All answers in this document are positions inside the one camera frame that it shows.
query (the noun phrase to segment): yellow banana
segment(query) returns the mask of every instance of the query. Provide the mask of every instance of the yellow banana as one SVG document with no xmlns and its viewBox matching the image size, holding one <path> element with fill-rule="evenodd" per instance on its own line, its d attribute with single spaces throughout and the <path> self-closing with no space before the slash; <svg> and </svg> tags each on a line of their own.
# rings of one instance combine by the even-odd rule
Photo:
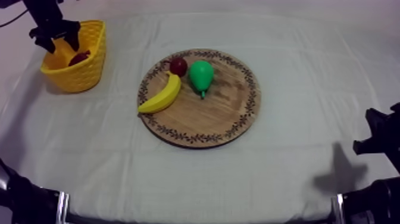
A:
<svg viewBox="0 0 400 224">
<path fill-rule="evenodd" d="M 137 109 L 140 113 L 156 113 L 171 105 L 180 90 L 180 78 L 176 74 L 169 73 L 168 83 L 156 96 L 144 102 Z"/>
</svg>

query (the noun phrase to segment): plastic basket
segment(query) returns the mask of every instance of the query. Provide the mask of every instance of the plastic basket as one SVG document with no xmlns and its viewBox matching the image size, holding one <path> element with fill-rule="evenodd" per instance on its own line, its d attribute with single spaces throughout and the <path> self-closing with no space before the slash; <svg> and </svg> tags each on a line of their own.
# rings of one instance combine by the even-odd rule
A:
<svg viewBox="0 0 400 224">
<path fill-rule="evenodd" d="M 80 23 L 79 50 L 73 51 L 63 39 L 54 40 L 55 52 L 47 52 L 40 70 L 60 89 L 66 92 L 82 92 L 94 87 L 99 81 L 105 58 L 105 24 L 100 20 Z M 68 66 L 78 53 L 90 51 L 89 58 Z"/>
</svg>

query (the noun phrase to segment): white tablecloth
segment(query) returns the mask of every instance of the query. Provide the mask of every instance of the white tablecloth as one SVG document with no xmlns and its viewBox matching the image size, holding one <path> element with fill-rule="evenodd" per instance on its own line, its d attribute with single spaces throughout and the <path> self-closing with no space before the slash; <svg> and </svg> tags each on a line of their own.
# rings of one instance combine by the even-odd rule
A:
<svg viewBox="0 0 400 224">
<path fill-rule="evenodd" d="M 330 211 L 335 193 L 396 175 L 356 156 L 365 110 L 400 101 L 400 40 L 351 27 L 245 14 L 146 14 L 107 20 L 93 89 L 65 95 L 37 50 L 0 117 L 0 156 L 35 184 L 71 194 L 71 211 L 107 220 L 283 222 Z M 259 116 L 237 140 L 191 151 L 136 117 L 145 73 L 169 54 L 212 48 L 256 75 Z"/>
</svg>

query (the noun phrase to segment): green pear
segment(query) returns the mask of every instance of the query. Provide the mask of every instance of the green pear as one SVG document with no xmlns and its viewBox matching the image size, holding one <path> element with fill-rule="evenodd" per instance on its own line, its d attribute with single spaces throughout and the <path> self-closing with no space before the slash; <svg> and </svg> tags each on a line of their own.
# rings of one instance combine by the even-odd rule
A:
<svg viewBox="0 0 400 224">
<path fill-rule="evenodd" d="M 214 77 L 214 69 L 206 61 L 195 61 L 189 70 L 189 78 L 193 86 L 201 93 L 204 99 L 205 91 L 210 87 Z"/>
</svg>

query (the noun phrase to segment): red apple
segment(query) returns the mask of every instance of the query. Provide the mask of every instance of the red apple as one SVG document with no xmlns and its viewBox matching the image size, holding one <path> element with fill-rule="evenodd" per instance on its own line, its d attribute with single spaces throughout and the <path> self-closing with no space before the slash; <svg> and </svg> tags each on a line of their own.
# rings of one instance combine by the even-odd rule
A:
<svg viewBox="0 0 400 224">
<path fill-rule="evenodd" d="M 188 64 L 183 58 L 174 58 L 170 63 L 170 71 L 173 74 L 182 77 L 186 74 L 186 70 L 188 69 Z"/>
<path fill-rule="evenodd" d="M 86 52 L 83 53 L 79 53 L 77 55 L 75 55 L 75 57 L 73 57 L 70 61 L 70 63 L 68 64 L 68 66 L 73 66 L 74 64 L 77 64 L 85 59 L 87 59 L 90 55 L 90 51 L 87 50 Z"/>
</svg>

